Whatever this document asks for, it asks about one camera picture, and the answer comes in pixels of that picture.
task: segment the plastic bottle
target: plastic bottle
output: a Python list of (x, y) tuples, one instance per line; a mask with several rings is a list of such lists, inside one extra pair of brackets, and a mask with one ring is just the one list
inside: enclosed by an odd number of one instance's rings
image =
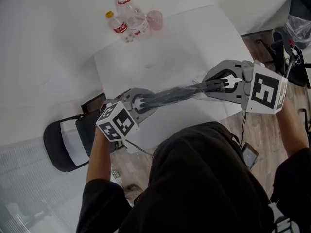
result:
[(134, 40), (133, 33), (128, 30), (127, 25), (122, 20), (122, 17), (115, 16), (112, 11), (106, 13), (109, 27), (113, 29), (120, 38), (125, 42), (132, 42)]
[(145, 14), (130, 0), (116, 0), (118, 14), (124, 18), (135, 39), (144, 41), (151, 36), (151, 28)]

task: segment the table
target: table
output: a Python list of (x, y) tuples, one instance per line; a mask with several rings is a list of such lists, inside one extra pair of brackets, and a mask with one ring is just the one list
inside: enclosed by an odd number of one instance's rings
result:
[[(158, 92), (190, 85), (198, 75), (204, 75), (225, 59), (253, 61), (238, 32), (217, 5), (166, 17), (163, 29), (153, 31), (148, 40), (124, 43), (119, 39), (94, 58), (107, 98), (133, 87)], [(191, 98), (158, 108), (129, 140), (148, 149), (185, 127), (219, 121), (240, 110), (239, 104)], [(138, 151), (125, 144), (129, 152)]]

